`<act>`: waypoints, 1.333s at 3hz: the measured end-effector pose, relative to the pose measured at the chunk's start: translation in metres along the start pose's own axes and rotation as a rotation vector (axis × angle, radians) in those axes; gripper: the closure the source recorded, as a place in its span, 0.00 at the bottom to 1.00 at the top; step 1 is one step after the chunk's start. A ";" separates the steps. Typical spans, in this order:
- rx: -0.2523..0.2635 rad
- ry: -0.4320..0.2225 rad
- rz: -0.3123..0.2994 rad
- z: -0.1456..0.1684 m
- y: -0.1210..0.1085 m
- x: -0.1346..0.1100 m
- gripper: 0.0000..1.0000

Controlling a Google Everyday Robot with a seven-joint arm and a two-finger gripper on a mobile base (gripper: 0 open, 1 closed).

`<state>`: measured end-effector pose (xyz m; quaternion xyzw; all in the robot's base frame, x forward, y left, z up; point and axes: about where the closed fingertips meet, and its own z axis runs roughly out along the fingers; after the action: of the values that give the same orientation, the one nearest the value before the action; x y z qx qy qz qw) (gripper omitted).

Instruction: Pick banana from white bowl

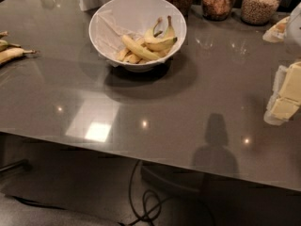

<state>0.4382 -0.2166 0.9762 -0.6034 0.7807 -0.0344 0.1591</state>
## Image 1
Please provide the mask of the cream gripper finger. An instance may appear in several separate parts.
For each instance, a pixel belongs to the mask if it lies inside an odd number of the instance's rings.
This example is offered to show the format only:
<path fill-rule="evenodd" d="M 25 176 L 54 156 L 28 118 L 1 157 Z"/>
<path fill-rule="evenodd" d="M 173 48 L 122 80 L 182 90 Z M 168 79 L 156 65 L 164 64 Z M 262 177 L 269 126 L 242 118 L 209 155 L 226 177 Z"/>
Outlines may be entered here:
<path fill-rule="evenodd" d="M 299 109 L 299 104 L 286 99 L 277 98 L 271 108 L 271 114 L 279 120 L 288 120 Z"/>
<path fill-rule="evenodd" d="M 301 62 L 295 62 L 289 67 L 278 94 L 301 104 Z"/>

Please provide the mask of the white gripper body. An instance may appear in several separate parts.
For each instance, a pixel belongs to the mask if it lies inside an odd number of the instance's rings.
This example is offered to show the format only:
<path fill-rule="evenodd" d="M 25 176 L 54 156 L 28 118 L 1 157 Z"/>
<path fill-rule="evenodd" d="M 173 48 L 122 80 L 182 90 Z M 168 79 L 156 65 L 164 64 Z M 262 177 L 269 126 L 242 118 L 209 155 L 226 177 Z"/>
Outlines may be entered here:
<path fill-rule="evenodd" d="M 272 114 L 272 107 L 276 102 L 278 92 L 280 91 L 284 83 L 287 70 L 288 70 L 287 67 L 280 65 L 275 74 L 274 84 L 272 87 L 272 95 L 268 101 L 268 104 L 266 106 L 266 111 L 263 116 L 263 120 L 270 125 L 280 126 L 285 122 L 285 120 L 278 119 Z"/>

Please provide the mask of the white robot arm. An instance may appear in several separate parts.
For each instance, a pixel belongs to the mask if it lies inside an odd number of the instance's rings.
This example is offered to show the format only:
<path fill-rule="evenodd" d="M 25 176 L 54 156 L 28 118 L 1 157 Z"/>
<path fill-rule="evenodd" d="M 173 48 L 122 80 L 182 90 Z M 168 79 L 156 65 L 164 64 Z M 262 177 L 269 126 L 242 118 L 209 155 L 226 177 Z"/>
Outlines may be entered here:
<path fill-rule="evenodd" d="M 263 117 L 271 125 L 281 125 L 301 107 L 301 3 L 288 17 L 267 30 L 262 38 L 269 42 L 283 42 L 286 51 L 296 56 L 289 67 L 278 67 L 273 93 Z"/>

